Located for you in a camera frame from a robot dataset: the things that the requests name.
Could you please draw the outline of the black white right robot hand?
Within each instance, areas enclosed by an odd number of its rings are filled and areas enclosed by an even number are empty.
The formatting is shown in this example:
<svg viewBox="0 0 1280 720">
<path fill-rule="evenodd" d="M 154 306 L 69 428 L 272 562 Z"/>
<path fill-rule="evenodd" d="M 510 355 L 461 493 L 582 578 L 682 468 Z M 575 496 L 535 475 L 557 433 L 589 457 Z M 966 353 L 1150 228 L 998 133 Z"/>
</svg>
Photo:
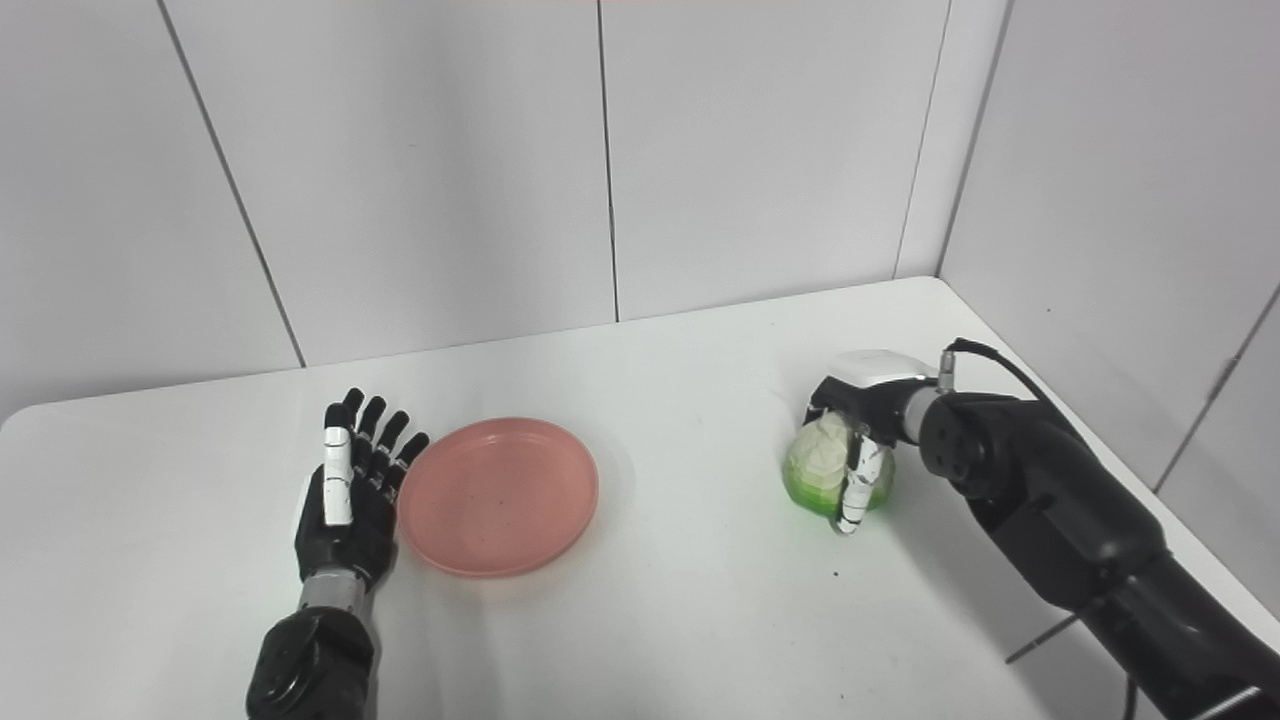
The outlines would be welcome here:
<svg viewBox="0 0 1280 720">
<path fill-rule="evenodd" d="M 812 392 L 783 460 L 791 500 L 854 534 L 893 489 L 893 451 L 905 439 L 908 401 L 932 392 L 934 369 L 888 350 L 841 354 Z"/>
</svg>

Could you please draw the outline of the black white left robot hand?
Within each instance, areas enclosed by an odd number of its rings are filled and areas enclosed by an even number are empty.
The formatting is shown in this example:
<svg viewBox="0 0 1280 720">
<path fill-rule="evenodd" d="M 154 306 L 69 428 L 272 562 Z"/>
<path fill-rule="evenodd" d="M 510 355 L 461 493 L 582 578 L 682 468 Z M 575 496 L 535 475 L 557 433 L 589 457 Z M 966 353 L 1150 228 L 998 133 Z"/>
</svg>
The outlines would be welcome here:
<svg viewBox="0 0 1280 720">
<path fill-rule="evenodd" d="M 308 480 L 294 552 L 300 577 L 321 570 L 353 571 L 374 589 L 396 556 L 397 501 L 408 470 L 430 445 L 410 438 L 410 415 L 387 411 L 381 396 L 358 387 L 325 411 L 323 459 Z"/>
</svg>

